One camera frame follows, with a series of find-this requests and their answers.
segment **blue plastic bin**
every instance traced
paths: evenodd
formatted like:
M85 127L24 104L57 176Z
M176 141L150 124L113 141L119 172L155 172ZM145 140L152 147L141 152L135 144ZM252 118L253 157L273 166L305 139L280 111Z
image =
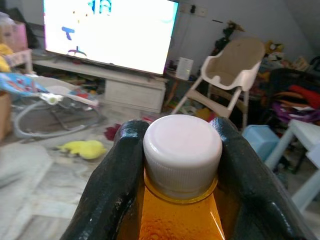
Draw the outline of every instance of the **blue plastic bin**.
M242 136L263 162L279 142L279 137L268 125L249 125L244 129Z

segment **purple cloth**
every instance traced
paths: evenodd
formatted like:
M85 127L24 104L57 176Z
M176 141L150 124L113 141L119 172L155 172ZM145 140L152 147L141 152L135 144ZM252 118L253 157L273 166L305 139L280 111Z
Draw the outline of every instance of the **purple cloth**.
M272 109L274 110L278 119L286 124L293 119L306 123L320 121L320 109L301 111L294 109L293 107L291 107L289 110L288 108L282 107L281 103L277 101L272 104Z

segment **tv screen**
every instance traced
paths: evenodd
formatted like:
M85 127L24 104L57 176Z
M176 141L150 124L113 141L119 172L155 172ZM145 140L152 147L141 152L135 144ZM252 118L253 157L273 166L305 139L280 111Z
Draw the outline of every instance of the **tv screen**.
M170 0L44 0L45 48L163 74L177 10Z

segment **white box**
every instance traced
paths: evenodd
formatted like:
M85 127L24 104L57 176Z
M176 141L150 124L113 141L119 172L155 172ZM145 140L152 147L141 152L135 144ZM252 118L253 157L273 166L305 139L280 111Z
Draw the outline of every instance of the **white box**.
M105 102L149 112L160 113L166 87L164 82L146 81L129 83L106 79Z

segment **white bottle cap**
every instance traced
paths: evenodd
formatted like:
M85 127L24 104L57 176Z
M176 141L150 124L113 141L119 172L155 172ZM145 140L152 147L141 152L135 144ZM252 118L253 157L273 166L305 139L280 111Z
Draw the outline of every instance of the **white bottle cap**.
M213 183L222 141L208 122L179 114L153 122L143 147L152 186L169 198L187 200L201 196Z

